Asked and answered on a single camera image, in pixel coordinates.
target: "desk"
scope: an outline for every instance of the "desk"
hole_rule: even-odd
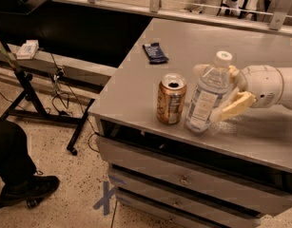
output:
[[[142,44],[152,42],[167,64],[148,63]],[[185,128],[191,69],[218,50],[238,68],[292,67],[292,38],[153,19],[90,109],[118,201],[185,227],[256,227],[264,214],[292,207],[292,111],[249,109],[200,135]],[[187,81],[174,125],[156,119],[158,84],[169,72]]]

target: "drawer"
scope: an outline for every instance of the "drawer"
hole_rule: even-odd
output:
[[[168,220],[169,222],[182,225],[186,228],[222,228],[224,226],[208,222],[204,219],[195,218],[175,209],[163,206],[153,200],[144,199],[125,190],[116,189],[116,199],[124,205],[131,206],[152,216]]]
[[[152,180],[134,176],[111,166],[108,169],[108,177],[116,186],[196,216],[213,220],[227,227],[252,228],[261,224],[258,218],[250,217],[228,207],[223,207],[218,203],[200,199]]]
[[[277,215],[292,207],[292,194],[150,151],[98,138],[104,161],[260,213]]]

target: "bottle cap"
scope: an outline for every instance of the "bottle cap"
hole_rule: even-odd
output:
[[[213,64],[217,67],[228,67],[231,61],[232,55],[227,51],[220,50],[216,53]]]

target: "aluminum can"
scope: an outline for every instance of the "aluminum can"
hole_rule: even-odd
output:
[[[164,124],[176,124],[181,120],[185,103],[185,78],[177,73],[168,73],[159,83],[157,118]]]

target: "speckled floor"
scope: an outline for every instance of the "speckled floor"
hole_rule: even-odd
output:
[[[41,88],[38,93],[44,107],[51,112],[52,89],[49,82],[35,78],[35,88]],[[21,92],[13,73],[0,68],[0,92],[9,100],[14,100]],[[77,94],[83,99],[88,93]],[[82,114],[81,107],[74,98],[69,103],[67,112],[75,117]],[[0,115],[10,105],[0,95]],[[20,104],[25,109],[32,109],[29,102]],[[89,116],[96,128],[94,119]],[[29,154],[44,175],[55,175],[60,181],[59,189],[38,207],[28,209],[24,202],[0,209],[0,228],[40,227],[40,228],[70,228],[70,227],[138,227],[138,228],[177,228],[175,224],[165,220],[141,213],[135,209],[116,202],[114,196],[109,200],[109,214],[104,215],[103,207],[95,210],[94,205],[103,197],[103,183],[107,179],[107,164],[101,160],[96,152],[96,136],[89,122],[86,122],[80,138],[75,147],[78,151],[76,157],[67,150],[67,144],[73,133],[73,128],[40,123],[29,119],[9,118],[10,121],[20,124],[26,131],[29,140]],[[0,180],[0,191],[4,183]],[[261,228],[292,228],[292,209],[271,218],[263,218]]]

